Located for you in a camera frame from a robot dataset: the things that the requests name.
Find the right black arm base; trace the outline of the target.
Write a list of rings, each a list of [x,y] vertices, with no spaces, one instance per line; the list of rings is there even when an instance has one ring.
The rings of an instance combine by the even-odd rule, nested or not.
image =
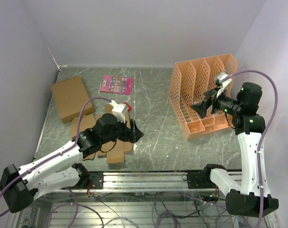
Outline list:
[[[205,182],[203,172],[190,171],[182,174],[182,180],[187,182],[188,189],[208,189],[210,184]]]

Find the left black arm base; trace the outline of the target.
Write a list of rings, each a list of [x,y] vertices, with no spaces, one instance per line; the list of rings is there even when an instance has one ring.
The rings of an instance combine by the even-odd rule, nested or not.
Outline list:
[[[104,185],[104,174],[103,172],[99,171],[91,171],[88,180],[88,184],[90,186],[90,189],[93,190],[101,190]]]

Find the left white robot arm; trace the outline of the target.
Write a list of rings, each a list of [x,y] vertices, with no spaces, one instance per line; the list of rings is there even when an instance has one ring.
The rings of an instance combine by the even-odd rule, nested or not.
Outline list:
[[[19,212],[39,197],[64,187],[83,189],[88,185],[90,174],[81,164],[109,142],[136,143],[144,133],[134,119],[130,123],[119,121],[113,114],[102,115],[92,128],[78,133],[73,139],[49,155],[17,168],[14,164],[3,170],[0,195],[8,211]]]

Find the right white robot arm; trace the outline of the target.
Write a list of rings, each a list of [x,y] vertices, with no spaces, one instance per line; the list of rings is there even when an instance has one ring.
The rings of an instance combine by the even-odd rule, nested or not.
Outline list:
[[[223,111],[232,116],[232,124],[241,151],[242,177],[238,184],[221,165],[207,164],[203,169],[202,184],[207,188],[214,185],[225,196],[226,210],[231,215],[254,217],[266,216],[279,208],[279,201],[273,198],[267,184],[264,167],[263,145],[259,142],[265,127],[265,120],[257,114],[262,96],[261,87],[246,82],[237,98],[226,96],[227,86],[217,86],[204,93],[200,104],[191,108],[205,117],[207,109]]]

